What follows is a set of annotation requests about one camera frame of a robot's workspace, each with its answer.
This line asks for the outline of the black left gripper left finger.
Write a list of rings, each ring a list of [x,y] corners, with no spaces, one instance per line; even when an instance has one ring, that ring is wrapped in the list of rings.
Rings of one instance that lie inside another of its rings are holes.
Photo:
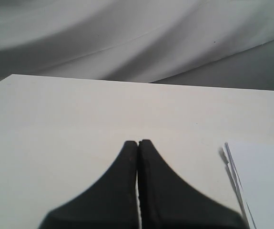
[[[137,229],[138,145],[126,141],[108,170],[86,191],[50,211],[42,229]]]

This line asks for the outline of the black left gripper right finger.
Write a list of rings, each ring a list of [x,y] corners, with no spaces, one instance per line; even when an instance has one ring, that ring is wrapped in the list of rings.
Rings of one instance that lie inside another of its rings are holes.
[[[151,140],[138,146],[138,191],[144,229],[245,229],[242,216],[178,176]]]

